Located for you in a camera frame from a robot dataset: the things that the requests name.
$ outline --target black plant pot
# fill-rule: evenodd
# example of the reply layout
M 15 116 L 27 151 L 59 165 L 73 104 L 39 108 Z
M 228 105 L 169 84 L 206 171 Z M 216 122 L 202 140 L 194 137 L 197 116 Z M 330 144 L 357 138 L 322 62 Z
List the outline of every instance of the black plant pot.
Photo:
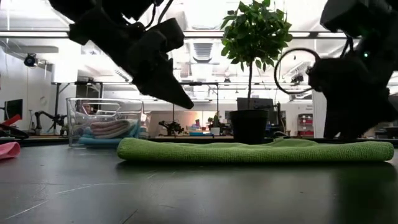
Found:
M 268 111 L 239 110 L 229 113 L 234 139 L 245 144 L 262 144 L 266 135 Z

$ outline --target computer monitor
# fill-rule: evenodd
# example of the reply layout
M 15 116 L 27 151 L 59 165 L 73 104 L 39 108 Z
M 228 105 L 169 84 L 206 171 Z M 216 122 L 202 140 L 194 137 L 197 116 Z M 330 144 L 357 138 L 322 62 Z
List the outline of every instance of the computer monitor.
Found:
M 24 105 L 24 100 L 10 100 L 4 103 L 4 120 L 8 120 L 13 116 L 19 114 L 22 119 L 22 108 Z
M 248 99 L 238 98 L 238 110 L 248 109 Z M 272 124 L 277 124 L 277 113 L 274 108 L 273 99 L 262 99 L 262 98 L 250 98 L 250 108 L 249 110 L 267 110 L 268 111 L 268 121 Z

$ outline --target green leaves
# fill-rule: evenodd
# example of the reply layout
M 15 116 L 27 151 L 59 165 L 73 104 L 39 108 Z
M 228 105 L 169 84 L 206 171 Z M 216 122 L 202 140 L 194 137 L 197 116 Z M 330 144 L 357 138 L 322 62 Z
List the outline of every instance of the green leaves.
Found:
M 270 5 L 271 0 L 252 0 L 247 5 L 240 2 L 234 14 L 229 12 L 223 20 L 221 55 L 232 60 L 232 64 L 240 63 L 242 71 L 253 64 L 263 71 L 269 65 L 274 67 L 282 49 L 293 39 L 287 14 L 280 9 L 269 9 Z
M 230 20 L 233 20 L 233 19 L 235 19 L 235 18 L 236 18 L 235 15 L 231 15 L 231 16 L 226 16 L 226 17 L 224 17 L 224 19 L 223 19 L 224 22 L 223 22 L 222 25 L 221 25 L 221 29 L 224 28 Z
M 262 6 L 263 7 L 269 7 L 271 5 L 271 0 L 263 0 L 262 1 Z
M 257 66 L 257 68 L 260 68 L 261 69 L 261 65 L 262 65 L 262 62 L 260 61 L 260 60 L 256 60 L 256 66 Z
M 245 5 L 243 2 L 239 2 L 238 9 L 245 13 L 249 9 L 249 6 Z
M 285 38 L 284 38 L 285 42 L 290 42 L 292 40 L 293 40 L 293 35 L 292 34 L 285 35 Z
M 239 63 L 239 59 L 235 58 L 234 60 L 232 60 L 231 64 L 236 65 L 237 63 Z
M 221 56 L 226 56 L 228 54 L 228 52 L 229 52 L 228 47 L 227 46 L 224 47 L 223 50 L 221 51 Z

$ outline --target pink cloth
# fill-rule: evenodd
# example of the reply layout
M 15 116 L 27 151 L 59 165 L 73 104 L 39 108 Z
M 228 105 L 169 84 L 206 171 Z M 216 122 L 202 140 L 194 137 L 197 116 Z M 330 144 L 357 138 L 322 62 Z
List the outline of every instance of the pink cloth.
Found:
M 21 153 L 21 147 L 18 142 L 9 142 L 0 145 L 0 159 L 14 158 L 19 153 Z

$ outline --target plant stem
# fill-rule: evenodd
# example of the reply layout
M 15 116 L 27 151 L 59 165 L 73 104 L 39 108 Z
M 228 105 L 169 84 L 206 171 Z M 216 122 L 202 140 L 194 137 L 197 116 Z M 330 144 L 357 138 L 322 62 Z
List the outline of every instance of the plant stem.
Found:
M 250 110 L 250 97 L 251 97 L 251 78 L 253 76 L 253 61 L 249 65 L 249 92 L 248 92 L 248 110 Z

